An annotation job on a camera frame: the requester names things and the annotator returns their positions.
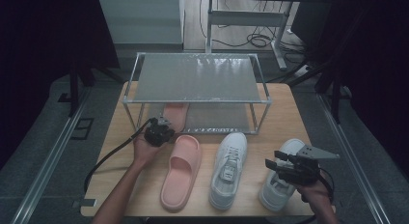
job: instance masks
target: wooden table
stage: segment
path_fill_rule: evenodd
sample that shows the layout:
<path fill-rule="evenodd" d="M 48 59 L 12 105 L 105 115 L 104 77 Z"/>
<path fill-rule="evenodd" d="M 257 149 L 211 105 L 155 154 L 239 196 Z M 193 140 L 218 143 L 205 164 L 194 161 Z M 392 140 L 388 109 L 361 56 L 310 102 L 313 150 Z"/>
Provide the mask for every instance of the wooden table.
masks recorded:
<path fill-rule="evenodd" d="M 133 128 L 122 105 L 123 92 L 112 117 L 99 159 L 118 147 L 131 134 Z M 287 84 L 267 84 L 273 103 L 260 129 L 259 135 L 247 135 L 248 153 L 241 175 L 240 185 L 232 208 L 226 211 L 215 209 L 208 202 L 210 180 L 219 144 L 225 135 L 198 134 L 195 137 L 203 149 L 202 165 L 196 178 L 186 207 L 177 213 L 164 210 L 160 204 L 160 191 L 168 173 L 168 160 L 174 144 L 158 154 L 154 162 L 140 175 L 126 216 L 274 216 L 274 215 L 312 215 L 308 204 L 301 201 L 295 191 L 286 207 L 280 212 L 266 209 L 259 201 L 259 191 L 265 182 L 269 169 L 264 159 L 274 159 L 274 151 L 290 138 L 298 138 L 310 144 L 301 120 L 297 105 Z M 95 199 L 94 207 L 82 207 L 85 216 L 95 215 L 108 194 L 123 176 L 133 158 L 133 148 L 129 144 L 103 163 L 93 175 L 85 199 Z"/>

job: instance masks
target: slide sandal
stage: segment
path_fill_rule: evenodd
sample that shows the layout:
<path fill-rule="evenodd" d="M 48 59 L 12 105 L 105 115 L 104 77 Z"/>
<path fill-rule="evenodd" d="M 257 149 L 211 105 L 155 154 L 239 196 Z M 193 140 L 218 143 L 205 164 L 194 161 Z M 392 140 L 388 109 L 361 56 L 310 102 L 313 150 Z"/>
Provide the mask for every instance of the slide sandal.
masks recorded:
<path fill-rule="evenodd" d="M 189 103 L 165 104 L 165 108 L 163 109 L 163 117 L 171 122 L 169 128 L 173 129 L 175 133 L 180 133 L 184 129 L 187 108 L 189 108 Z"/>
<path fill-rule="evenodd" d="M 163 183 L 160 201 L 168 211 L 179 211 L 186 206 L 202 161 L 198 140 L 180 135 L 169 159 L 169 172 Z"/>

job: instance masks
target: hand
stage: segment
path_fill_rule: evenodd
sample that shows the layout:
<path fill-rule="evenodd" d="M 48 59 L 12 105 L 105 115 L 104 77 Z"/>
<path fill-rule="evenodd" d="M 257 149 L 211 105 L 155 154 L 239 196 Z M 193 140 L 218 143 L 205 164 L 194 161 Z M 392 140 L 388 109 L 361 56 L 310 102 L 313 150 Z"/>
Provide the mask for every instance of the hand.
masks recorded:
<path fill-rule="evenodd" d="M 331 202 L 327 188 L 320 181 L 310 185 L 294 185 L 297 191 L 301 193 L 310 203 L 311 210 L 314 213 L 322 210 L 324 207 L 331 207 Z"/>
<path fill-rule="evenodd" d="M 157 148 L 148 143 L 148 141 L 145 140 L 144 136 L 136 137 L 133 140 L 134 158 L 132 165 L 139 164 L 142 167 L 145 167 L 151 161 L 153 161 L 156 154 L 164 149 L 165 146 L 166 143 Z"/>
<path fill-rule="evenodd" d="M 311 210 L 315 213 L 318 223 L 338 223 L 338 219 L 331 207 L 328 190 L 321 181 L 304 186 L 294 184 L 294 186 L 309 202 Z"/>

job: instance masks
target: shelf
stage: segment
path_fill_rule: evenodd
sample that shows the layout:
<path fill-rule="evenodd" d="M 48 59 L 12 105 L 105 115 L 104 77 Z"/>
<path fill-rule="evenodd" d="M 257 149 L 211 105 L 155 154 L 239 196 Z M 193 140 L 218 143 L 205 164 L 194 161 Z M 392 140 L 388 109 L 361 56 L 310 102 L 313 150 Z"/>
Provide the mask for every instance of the shelf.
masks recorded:
<path fill-rule="evenodd" d="M 138 85 L 130 90 L 137 71 Z M 182 133 L 257 134 L 272 100 L 263 82 L 259 89 L 255 72 L 262 78 L 256 54 L 139 53 L 123 105 L 135 128 L 161 116 L 165 103 L 183 102 L 190 105 Z M 134 103 L 142 106 L 131 111 Z"/>

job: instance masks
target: white sneaker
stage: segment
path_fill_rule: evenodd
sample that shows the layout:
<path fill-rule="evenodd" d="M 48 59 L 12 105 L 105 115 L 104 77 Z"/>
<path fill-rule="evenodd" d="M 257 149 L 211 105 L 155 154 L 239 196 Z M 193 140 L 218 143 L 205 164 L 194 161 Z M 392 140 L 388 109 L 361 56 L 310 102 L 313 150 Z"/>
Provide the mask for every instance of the white sneaker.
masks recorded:
<path fill-rule="evenodd" d="M 246 156 L 247 139 L 243 133 L 231 133 L 220 144 L 209 195 L 210 204 L 216 209 L 232 206 Z"/>
<path fill-rule="evenodd" d="M 305 144 L 301 140 L 290 139 L 283 144 L 280 151 L 285 154 L 296 155 L 304 146 Z M 292 163 L 289 161 L 283 161 L 279 158 L 276 158 L 275 162 L 278 166 L 282 167 L 292 166 Z M 269 210 L 279 211 L 286 205 L 288 199 L 294 193 L 294 190 L 295 187 L 293 185 L 279 179 L 276 171 L 270 170 L 270 173 L 259 192 L 259 200 Z"/>

